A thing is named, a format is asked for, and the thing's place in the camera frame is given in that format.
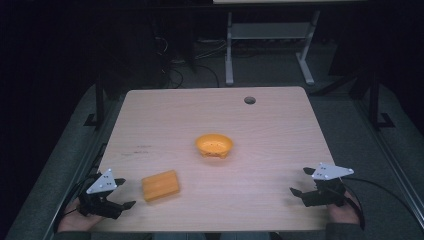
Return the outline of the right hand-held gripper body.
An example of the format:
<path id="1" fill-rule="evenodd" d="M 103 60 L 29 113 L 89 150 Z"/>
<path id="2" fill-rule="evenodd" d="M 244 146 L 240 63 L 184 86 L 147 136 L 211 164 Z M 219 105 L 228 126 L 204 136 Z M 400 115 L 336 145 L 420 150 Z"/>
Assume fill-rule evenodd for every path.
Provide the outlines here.
<path id="1" fill-rule="evenodd" d="M 303 193 L 302 202 L 306 207 L 334 204 L 338 207 L 344 205 L 346 188 L 342 183 L 342 177 L 352 175 L 352 168 L 345 168 L 326 163 L 320 163 L 314 174 L 309 175 L 316 189 Z"/>

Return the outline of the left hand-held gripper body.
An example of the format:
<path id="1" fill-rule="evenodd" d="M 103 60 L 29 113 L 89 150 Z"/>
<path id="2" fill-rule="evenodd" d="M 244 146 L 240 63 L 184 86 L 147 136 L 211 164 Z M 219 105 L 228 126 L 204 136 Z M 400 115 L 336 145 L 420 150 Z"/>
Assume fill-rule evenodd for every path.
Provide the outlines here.
<path id="1" fill-rule="evenodd" d="M 115 185 L 111 169 L 95 174 L 94 182 L 85 187 L 78 196 L 78 212 L 84 216 L 91 214 L 117 219 L 122 213 L 121 205 L 110 202 L 107 197 L 118 187 Z"/>

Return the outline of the orange rectangular block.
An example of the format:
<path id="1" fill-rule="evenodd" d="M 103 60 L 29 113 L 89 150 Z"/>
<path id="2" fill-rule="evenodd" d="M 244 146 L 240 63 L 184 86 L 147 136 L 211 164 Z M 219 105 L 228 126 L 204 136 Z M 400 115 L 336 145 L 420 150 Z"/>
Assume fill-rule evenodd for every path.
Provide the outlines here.
<path id="1" fill-rule="evenodd" d="M 146 202 L 158 200 L 180 192 L 175 170 L 155 174 L 141 180 L 143 197 Z"/>

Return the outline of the orange oval bowl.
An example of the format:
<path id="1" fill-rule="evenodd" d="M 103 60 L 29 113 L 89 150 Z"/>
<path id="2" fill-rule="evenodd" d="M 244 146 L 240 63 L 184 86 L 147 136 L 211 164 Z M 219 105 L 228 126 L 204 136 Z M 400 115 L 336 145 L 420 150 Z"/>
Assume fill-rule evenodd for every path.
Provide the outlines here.
<path id="1" fill-rule="evenodd" d="M 205 134 L 198 137 L 195 145 L 202 157 L 225 159 L 233 147 L 233 141 L 223 134 Z"/>

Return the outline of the person's right hand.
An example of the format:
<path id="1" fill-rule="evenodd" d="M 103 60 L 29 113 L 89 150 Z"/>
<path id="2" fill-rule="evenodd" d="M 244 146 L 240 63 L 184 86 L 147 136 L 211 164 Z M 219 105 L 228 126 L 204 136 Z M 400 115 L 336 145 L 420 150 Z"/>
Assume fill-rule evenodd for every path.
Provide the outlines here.
<path id="1" fill-rule="evenodd" d="M 327 206 L 327 210 L 329 214 L 329 221 L 331 223 L 360 224 L 360 218 L 358 217 L 355 209 L 349 203 L 345 203 L 340 207 L 330 204 Z"/>

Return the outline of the person's left hand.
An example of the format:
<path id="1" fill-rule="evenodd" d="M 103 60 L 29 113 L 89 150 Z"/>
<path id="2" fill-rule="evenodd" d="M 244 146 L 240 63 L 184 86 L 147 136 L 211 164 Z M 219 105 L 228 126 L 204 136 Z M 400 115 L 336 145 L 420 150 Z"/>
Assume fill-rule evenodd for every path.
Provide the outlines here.
<path id="1" fill-rule="evenodd" d="M 88 231 L 103 220 L 102 216 L 84 216 L 78 212 L 79 199 L 75 199 L 64 210 L 64 214 L 58 224 L 58 232 Z"/>

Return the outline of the black metal stand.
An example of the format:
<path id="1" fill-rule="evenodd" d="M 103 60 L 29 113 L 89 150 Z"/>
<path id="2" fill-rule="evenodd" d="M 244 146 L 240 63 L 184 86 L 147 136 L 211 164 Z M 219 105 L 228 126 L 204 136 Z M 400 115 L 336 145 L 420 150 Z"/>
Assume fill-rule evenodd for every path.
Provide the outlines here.
<path id="1" fill-rule="evenodd" d="M 369 79 L 369 105 L 368 118 L 373 128 L 379 131 L 381 128 L 393 128 L 394 123 L 387 113 L 379 112 L 380 84 L 377 74 L 372 72 Z"/>
<path id="2" fill-rule="evenodd" d="M 95 80 L 95 112 L 87 116 L 84 125 L 99 129 L 105 116 L 104 87 L 101 75 Z"/>

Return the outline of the grey metal rail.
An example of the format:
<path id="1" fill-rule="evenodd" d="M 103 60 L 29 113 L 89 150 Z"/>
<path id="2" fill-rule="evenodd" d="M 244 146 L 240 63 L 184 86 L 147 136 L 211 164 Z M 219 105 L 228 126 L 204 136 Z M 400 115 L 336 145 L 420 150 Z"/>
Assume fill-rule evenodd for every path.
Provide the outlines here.
<path id="1" fill-rule="evenodd" d="M 383 137 L 381 127 L 377 127 L 369 119 L 366 106 L 361 101 L 357 100 L 354 100 L 353 104 L 363 119 L 365 126 L 370 131 L 374 141 L 377 143 L 379 149 L 384 155 L 387 164 L 390 166 L 395 181 L 406 201 L 406 205 L 412 213 L 412 217 L 417 222 L 420 230 L 424 233 L 424 200 L 420 198 L 405 171 L 402 169 L 398 158 L 395 156 L 394 152 L 389 147 L 389 144 Z"/>
<path id="2" fill-rule="evenodd" d="M 119 96 L 116 100 L 104 100 L 105 119 L 100 127 L 85 126 L 95 111 L 95 99 L 84 96 L 78 104 L 39 178 L 46 228 L 38 240 L 53 239 L 59 212 L 67 205 L 65 200 L 74 185 L 93 171 L 93 163 L 109 141 L 123 99 Z"/>

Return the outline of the white metal table frame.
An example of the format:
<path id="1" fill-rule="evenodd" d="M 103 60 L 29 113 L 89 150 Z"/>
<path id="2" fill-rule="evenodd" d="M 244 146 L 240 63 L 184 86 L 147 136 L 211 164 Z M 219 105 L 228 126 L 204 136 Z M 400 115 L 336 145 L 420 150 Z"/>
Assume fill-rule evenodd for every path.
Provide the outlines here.
<path id="1" fill-rule="evenodd" d="M 232 44 L 234 40 L 304 40 L 303 49 L 296 53 L 296 59 L 307 85 L 315 81 L 307 63 L 307 55 L 320 17 L 320 11 L 315 11 L 309 22 L 294 23 L 234 23 L 232 13 L 228 14 L 225 83 L 234 84 Z"/>

